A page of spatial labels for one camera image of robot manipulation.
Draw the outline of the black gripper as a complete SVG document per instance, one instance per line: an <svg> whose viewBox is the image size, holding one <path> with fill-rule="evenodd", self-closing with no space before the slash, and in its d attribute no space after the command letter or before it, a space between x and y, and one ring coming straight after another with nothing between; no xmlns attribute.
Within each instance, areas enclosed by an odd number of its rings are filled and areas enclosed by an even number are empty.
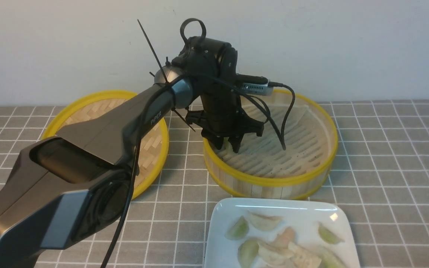
<svg viewBox="0 0 429 268"><path fill-rule="evenodd" d="M229 138L232 151L238 154L244 134L262 136L264 123L249 117L241 107L240 96L231 90L207 90L200 95L202 110L187 111L185 121L201 128L201 136L221 150Z"/></svg>

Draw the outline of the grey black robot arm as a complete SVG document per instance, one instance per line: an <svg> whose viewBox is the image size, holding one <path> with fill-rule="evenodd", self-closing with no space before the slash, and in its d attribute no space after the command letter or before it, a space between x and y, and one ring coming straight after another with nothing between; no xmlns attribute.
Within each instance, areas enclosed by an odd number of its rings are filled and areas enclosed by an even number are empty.
<svg viewBox="0 0 429 268"><path fill-rule="evenodd" d="M33 268L45 250L69 248L119 219L105 268L133 196L141 140L169 111L201 97L204 110L188 112L188 123L211 142L227 137L238 150L244 134L261 136L264 124L242 111L240 96L268 79L237 74L236 63L229 43L184 38L150 88L24 148L0 190L0 268Z"/></svg>

